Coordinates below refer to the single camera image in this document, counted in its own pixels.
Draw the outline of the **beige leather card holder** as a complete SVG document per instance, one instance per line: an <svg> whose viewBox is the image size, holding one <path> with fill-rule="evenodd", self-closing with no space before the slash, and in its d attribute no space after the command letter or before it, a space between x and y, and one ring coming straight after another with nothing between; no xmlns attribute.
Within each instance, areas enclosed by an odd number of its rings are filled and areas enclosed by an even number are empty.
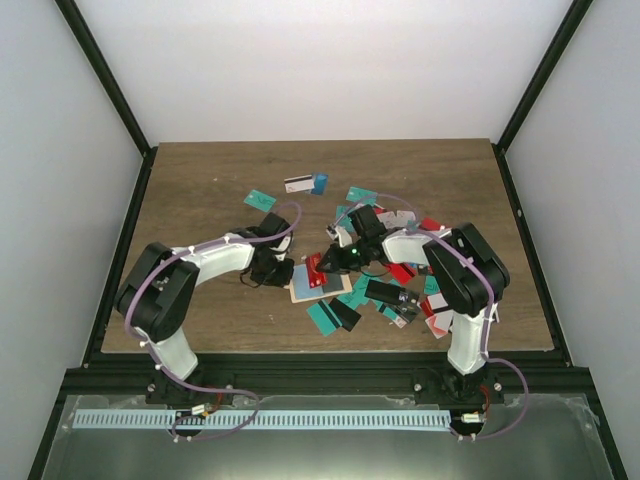
<svg viewBox="0 0 640 480"><path fill-rule="evenodd" d="M324 285L310 287L307 276L307 267L304 264L296 265L289 284L290 299L293 304L315 301L322 298L337 296L352 291L352 284L348 275L330 273Z"/></svg>

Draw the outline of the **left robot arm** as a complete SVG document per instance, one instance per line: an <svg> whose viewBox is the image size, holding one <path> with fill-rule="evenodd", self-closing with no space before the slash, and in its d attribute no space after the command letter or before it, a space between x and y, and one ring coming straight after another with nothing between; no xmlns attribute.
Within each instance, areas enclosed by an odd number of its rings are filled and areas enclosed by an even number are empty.
<svg viewBox="0 0 640 480"><path fill-rule="evenodd" d="M257 226L234 229L203 244L169 248L147 245L120 285L113 308L125 329L152 354L157 368L171 375L170 393L181 403L196 402L204 392L203 377L194 372L198 359L182 324L199 285L237 272L249 287L286 287L294 261L287 257L293 227L269 213Z"/></svg>

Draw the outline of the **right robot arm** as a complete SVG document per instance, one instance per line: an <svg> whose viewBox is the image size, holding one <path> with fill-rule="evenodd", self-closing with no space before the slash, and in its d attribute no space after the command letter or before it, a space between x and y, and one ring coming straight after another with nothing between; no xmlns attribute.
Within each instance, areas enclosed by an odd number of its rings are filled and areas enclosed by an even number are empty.
<svg viewBox="0 0 640 480"><path fill-rule="evenodd" d="M358 204L348 216L353 233L338 221L327 226L332 243L318 269L349 273L373 262L429 267L453 312L447 358L455 370L444 378L445 393L455 402L468 402L480 390L476 371L489 360L490 325L510 284L508 269L469 222L439 230L421 225L388 228L365 204Z"/></svg>

